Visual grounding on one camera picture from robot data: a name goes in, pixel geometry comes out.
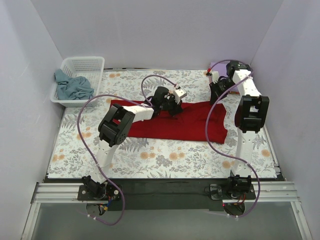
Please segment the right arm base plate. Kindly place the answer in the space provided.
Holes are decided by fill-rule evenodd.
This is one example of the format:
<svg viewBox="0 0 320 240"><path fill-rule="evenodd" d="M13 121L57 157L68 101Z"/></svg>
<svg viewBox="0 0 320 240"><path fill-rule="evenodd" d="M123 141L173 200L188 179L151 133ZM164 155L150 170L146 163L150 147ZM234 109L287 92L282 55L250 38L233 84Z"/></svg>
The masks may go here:
<svg viewBox="0 0 320 240"><path fill-rule="evenodd" d="M256 192L254 186L238 186L222 183L214 183L209 186L210 197L212 200L255 200Z"/></svg>

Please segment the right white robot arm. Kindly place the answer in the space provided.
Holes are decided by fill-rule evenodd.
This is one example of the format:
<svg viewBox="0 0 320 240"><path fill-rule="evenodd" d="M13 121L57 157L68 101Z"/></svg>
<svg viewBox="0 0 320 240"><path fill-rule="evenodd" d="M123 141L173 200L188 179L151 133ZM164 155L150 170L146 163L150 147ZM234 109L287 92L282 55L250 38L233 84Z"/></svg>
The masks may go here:
<svg viewBox="0 0 320 240"><path fill-rule="evenodd" d="M234 115L238 140L230 176L209 187L213 200L244 199L255 195L251 177L257 173L251 165L254 139L265 125L270 103L269 98L258 91L253 80L253 70L248 64L231 59L227 59L226 63L226 76L213 76L215 64L207 69L210 103L216 106L229 91L238 89L241 99Z"/></svg>

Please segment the red t shirt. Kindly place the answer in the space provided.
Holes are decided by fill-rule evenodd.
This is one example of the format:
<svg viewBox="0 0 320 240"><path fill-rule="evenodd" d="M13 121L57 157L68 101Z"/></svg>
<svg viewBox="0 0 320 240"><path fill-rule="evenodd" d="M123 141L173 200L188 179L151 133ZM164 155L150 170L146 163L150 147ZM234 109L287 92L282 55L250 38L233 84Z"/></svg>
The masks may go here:
<svg viewBox="0 0 320 240"><path fill-rule="evenodd" d="M205 126L211 105L208 101L182 103L183 112L170 116L162 111L158 116L132 124L129 137L205 142ZM209 118L208 137L211 142L224 144L228 130L224 127L227 111L217 104Z"/></svg>

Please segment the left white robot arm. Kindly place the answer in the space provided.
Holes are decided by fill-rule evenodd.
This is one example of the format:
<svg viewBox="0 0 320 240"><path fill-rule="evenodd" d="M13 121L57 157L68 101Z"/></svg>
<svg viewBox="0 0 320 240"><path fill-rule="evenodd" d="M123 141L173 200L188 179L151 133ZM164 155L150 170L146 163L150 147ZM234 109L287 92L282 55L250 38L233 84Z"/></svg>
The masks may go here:
<svg viewBox="0 0 320 240"><path fill-rule="evenodd" d="M176 87L172 93L166 87L159 86L154 95L147 97L143 103L130 101L132 106L112 104L98 126L99 148L94 158L96 169L81 179L87 192L95 200L108 197L118 198L120 189L107 187L106 172L112 163L116 149L121 145L135 122L143 122L157 117L161 111L171 116L180 114L182 99L187 96L185 90Z"/></svg>

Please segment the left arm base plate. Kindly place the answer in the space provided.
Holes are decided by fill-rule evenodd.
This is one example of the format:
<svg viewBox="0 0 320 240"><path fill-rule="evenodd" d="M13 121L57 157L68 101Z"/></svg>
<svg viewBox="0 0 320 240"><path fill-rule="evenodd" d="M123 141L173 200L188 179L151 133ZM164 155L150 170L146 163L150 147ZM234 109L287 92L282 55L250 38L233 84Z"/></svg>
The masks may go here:
<svg viewBox="0 0 320 240"><path fill-rule="evenodd" d="M81 185L78 189L78 201L118 201L121 199L120 191L113 185Z"/></svg>

